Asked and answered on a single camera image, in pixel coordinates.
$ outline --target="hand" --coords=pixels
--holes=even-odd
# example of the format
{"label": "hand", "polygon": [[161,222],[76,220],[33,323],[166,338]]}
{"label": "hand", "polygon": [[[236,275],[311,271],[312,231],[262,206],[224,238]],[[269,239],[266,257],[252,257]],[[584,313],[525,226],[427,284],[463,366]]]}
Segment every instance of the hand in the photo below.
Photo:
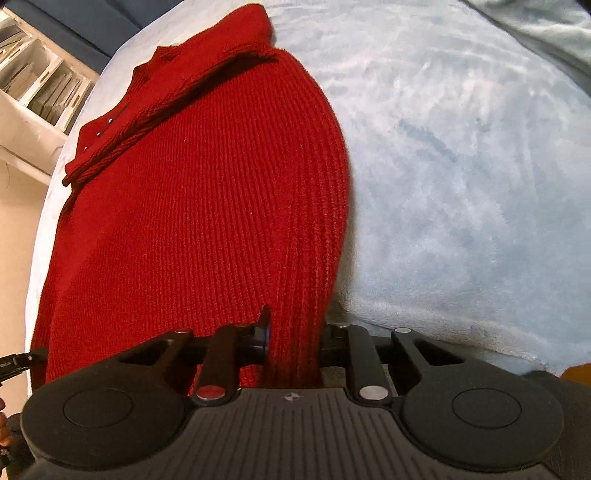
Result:
{"label": "hand", "polygon": [[10,447],[12,443],[12,436],[10,430],[6,427],[7,418],[2,410],[6,408],[4,400],[0,398],[0,447]]}

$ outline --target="ribbed knit fabric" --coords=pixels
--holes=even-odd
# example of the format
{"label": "ribbed knit fabric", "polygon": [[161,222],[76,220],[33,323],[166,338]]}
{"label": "ribbed knit fabric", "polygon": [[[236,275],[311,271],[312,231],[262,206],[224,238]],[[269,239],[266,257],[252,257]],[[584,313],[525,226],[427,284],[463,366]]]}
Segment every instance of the ribbed knit fabric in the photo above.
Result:
{"label": "ribbed knit fabric", "polygon": [[[33,348],[34,387],[176,327],[211,335],[272,312],[264,384],[319,380],[348,168],[314,80],[247,5],[134,70],[85,125],[64,184]],[[242,383],[256,383],[243,372]]]}

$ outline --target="bed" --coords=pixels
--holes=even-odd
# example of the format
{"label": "bed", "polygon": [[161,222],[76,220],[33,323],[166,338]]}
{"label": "bed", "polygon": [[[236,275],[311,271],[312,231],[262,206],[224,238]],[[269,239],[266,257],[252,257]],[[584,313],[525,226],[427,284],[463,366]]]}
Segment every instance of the bed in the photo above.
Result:
{"label": "bed", "polygon": [[[412,327],[514,372],[560,374],[590,361],[587,12],[567,2],[567,14],[530,15],[536,28],[522,19],[504,31],[515,15],[496,2],[263,3],[276,46],[324,90],[349,150],[353,193],[329,321],[382,335]],[[80,127],[119,102],[156,46],[183,42],[242,4],[185,0],[103,71],[47,192],[27,346]],[[556,31],[554,48],[567,54],[549,61],[557,57],[532,51],[532,38]],[[576,74],[573,64],[582,65]]]}

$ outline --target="floor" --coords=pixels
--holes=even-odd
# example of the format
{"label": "floor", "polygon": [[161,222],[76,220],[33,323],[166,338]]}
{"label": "floor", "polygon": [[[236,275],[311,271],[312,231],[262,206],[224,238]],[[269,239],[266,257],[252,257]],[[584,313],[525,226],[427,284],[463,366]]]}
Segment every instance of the floor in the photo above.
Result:
{"label": "floor", "polygon": [[[0,357],[25,350],[25,298],[46,193],[45,185],[0,162]],[[21,411],[25,376],[4,382],[0,397],[7,415]]]}

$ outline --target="red circular marker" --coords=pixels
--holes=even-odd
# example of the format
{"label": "red circular marker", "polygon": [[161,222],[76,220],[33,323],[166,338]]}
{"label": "red circular marker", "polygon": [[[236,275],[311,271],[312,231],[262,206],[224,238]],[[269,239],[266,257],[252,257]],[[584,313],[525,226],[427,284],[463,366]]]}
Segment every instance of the red circular marker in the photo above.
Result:
{"label": "red circular marker", "polygon": [[201,398],[201,400],[210,401],[210,400],[219,400],[226,394],[226,390],[222,387],[218,387],[217,385],[204,385],[197,389],[196,395]]}

